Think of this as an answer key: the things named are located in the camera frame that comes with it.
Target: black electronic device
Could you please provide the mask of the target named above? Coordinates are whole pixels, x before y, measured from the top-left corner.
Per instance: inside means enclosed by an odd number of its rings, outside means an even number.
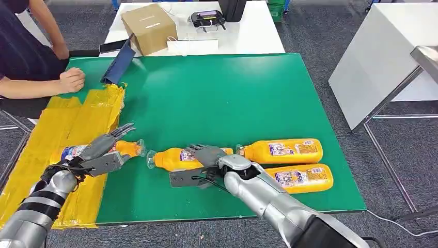
[[[240,22],[246,0],[219,0],[219,6],[227,22]]]
[[[225,28],[225,18],[220,11],[210,10],[210,11],[201,11],[195,12],[190,16],[190,20],[195,27],[202,27],[204,32],[206,31],[206,27],[211,27],[214,25],[220,25],[224,30]]]

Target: gray carpet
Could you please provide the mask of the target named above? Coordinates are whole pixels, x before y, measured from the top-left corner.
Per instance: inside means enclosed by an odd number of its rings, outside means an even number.
[[[104,41],[115,15],[109,0],[93,5],[87,2],[50,1],[50,9],[72,50],[96,49]],[[294,2],[282,23],[276,24],[278,33],[287,52],[303,56],[368,209],[387,218],[408,213],[371,140],[364,130],[351,133],[327,82],[365,18],[367,4],[353,0],[326,2],[330,4],[318,0]],[[437,109],[435,103],[394,106],[390,112],[423,113]],[[375,120],[371,124],[419,208],[438,204],[436,127],[438,120]],[[4,166],[21,135],[19,131],[0,132],[0,135],[0,166]],[[436,235],[415,238],[369,213],[337,214],[336,217],[358,234],[377,237],[388,247],[438,247]],[[438,215],[403,224],[415,233],[436,229]],[[49,247],[286,247],[266,222],[257,219],[53,231],[48,244]]]

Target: green mat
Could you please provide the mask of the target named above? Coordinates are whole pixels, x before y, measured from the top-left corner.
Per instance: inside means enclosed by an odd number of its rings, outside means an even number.
[[[87,89],[99,88],[111,61],[75,59],[70,67],[85,72]],[[319,211],[365,210],[299,54],[140,57],[122,82],[128,87],[120,124],[137,127],[127,141],[143,138],[148,150],[163,151],[191,143],[234,148],[258,140],[317,138],[334,185],[294,197]],[[96,223],[246,216],[254,214],[226,192],[171,188],[167,171],[134,158],[108,175]]]

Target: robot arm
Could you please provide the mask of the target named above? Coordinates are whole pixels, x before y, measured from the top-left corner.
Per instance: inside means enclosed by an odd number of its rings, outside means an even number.
[[[288,247],[369,248],[367,242],[334,217],[315,211],[290,196],[259,164],[237,154],[226,155],[212,146],[192,145],[186,150],[205,166],[207,179],[223,177],[226,189],[258,217],[267,220]],[[200,172],[191,171],[192,175]],[[174,172],[170,177],[171,183],[182,185],[181,181],[190,178],[190,173]]]
[[[0,247],[41,247],[68,195],[85,177],[118,170],[129,159],[117,151],[107,152],[132,130],[135,130],[133,123],[126,124],[95,139],[71,161],[48,166],[31,194],[0,231]]]

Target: yellow cardboard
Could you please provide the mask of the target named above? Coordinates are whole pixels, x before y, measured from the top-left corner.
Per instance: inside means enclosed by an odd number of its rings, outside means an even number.
[[[88,144],[117,127],[123,98],[124,89],[116,85],[90,90],[82,105],[76,97],[51,98],[0,195],[1,227],[40,180],[56,149]],[[69,195],[53,228],[96,227],[105,182],[106,174],[87,177]]]

